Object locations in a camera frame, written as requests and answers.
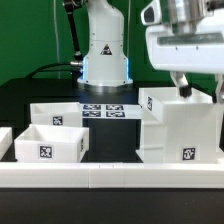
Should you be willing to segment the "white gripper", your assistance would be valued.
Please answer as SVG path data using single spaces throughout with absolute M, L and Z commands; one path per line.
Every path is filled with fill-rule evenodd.
M 168 26 L 146 29 L 149 61 L 156 70 L 171 71 L 170 76 L 181 97 L 192 94 L 184 72 L 218 74 L 216 98 L 224 103 L 224 19 L 204 18 L 195 34 L 174 35 Z

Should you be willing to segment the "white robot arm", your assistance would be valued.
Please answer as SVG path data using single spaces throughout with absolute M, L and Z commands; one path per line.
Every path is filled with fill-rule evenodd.
M 117 89 L 132 83 L 123 52 L 124 16 L 108 0 L 63 0 L 78 83 Z M 141 11 L 149 61 L 170 73 L 183 97 L 187 73 L 213 74 L 215 99 L 224 103 L 224 0 L 151 0 Z

